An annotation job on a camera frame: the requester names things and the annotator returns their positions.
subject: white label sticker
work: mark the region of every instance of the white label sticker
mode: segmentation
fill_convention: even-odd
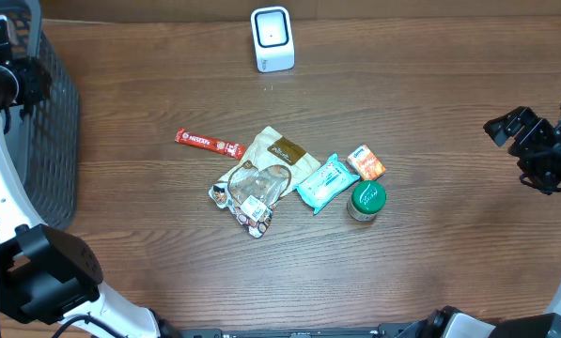
[[[263,202],[253,197],[253,195],[249,195],[241,204],[242,212],[255,222],[259,221],[259,218],[261,218],[266,209],[267,207]]]

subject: jar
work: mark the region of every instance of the jar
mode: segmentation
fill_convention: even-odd
[[[386,191],[380,183],[366,180],[358,184],[347,201],[347,211],[357,221],[371,221],[386,203]]]

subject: wooden table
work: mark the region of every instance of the wooden table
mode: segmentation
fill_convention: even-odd
[[[275,74],[247,22],[46,31],[82,98],[69,231],[178,328],[375,326],[446,304],[519,317],[558,287],[561,195],[521,185],[482,126],[519,105],[557,119],[561,17],[296,22],[296,67]],[[388,168],[382,214],[352,220],[349,190],[314,217],[292,193],[252,239],[207,196],[236,162],[173,140],[248,145],[268,125],[320,161],[367,144]]]

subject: blue packet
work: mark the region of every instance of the blue packet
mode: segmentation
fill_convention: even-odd
[[[317,215],[338,194],[347,189],[359,175],[352,174],[333,154],[318,171],[297,185],[297,192]]]

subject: green lid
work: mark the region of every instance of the green lid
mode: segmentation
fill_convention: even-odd
[[[386,191],[377,181],[363,181],[353,190],[351,201],[357,211],[372,215],[384,207]]]

